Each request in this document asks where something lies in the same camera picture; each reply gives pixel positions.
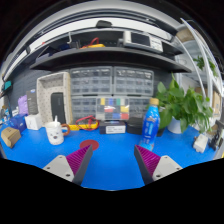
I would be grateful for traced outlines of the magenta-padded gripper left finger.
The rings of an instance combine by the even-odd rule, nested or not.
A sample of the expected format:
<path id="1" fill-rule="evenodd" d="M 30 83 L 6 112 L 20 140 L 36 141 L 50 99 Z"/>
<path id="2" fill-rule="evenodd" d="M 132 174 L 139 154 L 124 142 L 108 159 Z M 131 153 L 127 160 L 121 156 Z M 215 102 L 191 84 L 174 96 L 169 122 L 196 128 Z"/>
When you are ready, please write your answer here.
<path id="1" fill-rule="evenodd" d="M 44 170 L 81 185 L 92 155 L 92 146 L 88 145 L 68 156 L 58 155 L 44 167 Z"/>

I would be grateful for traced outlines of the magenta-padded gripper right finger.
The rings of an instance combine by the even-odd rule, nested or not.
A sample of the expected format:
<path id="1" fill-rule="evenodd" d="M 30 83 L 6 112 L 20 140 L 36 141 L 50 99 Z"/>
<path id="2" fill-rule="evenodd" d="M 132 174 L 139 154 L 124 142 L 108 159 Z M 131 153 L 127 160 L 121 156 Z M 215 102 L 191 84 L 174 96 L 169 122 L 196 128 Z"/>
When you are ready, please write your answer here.
<path id="1" fill-rule="evenodd" d="M 134 146 L 134 156 L 145 185 L 182 169 L 168 155 L 158 156 L 139 145 Z"/>

